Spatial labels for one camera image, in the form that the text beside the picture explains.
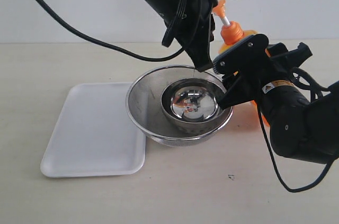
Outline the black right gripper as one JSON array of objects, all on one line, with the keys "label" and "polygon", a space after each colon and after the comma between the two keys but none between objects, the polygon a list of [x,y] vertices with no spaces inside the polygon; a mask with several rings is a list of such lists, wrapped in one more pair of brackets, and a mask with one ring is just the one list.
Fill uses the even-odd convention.
[{"label": "black right gripper", "polygon": [[[288,67],[300,67],[312,55],[309,46],[301,42],[295,50],[288,52]],[[274,77],[281,75],[282,73],[278,72],[269,56],[240,71],[223,75],[222,84],[226,92],[217,98],[217,103],[221,109],[227,109],[249,101],[256,101],[262,92],[263,83],[272,81]]]}]

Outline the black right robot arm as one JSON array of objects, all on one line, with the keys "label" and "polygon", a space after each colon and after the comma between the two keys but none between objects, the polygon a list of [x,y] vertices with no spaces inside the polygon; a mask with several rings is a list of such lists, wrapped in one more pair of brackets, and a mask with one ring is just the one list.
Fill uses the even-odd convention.
[{"label": "black right robot arm", "polygon": [[251,37],[220,53],[213,71],[226,88],[219,105],[254,102],[277,155],[328,164],[338,159],[338,83],[323,87],[301,69],[311,55],[304,43],[288,50]]}]

